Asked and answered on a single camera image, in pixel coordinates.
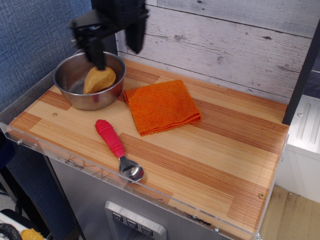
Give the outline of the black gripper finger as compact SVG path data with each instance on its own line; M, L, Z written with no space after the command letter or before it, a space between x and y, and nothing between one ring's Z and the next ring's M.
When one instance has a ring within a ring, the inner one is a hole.
M105 56L102 42L99 39L89 39L84 44L87 59L93 63L98 70L105 69Z
M143 48L145 30L145 20L139 20L125 29L126 45L136 54L139 54Z

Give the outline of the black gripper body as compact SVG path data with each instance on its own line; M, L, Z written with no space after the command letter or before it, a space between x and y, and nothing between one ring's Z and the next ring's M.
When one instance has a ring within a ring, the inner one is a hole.
M98 7L71 20L68 24L77 47L84 48L88 40L101 40L120 32L141 20L148 10L144 0L101 0Z

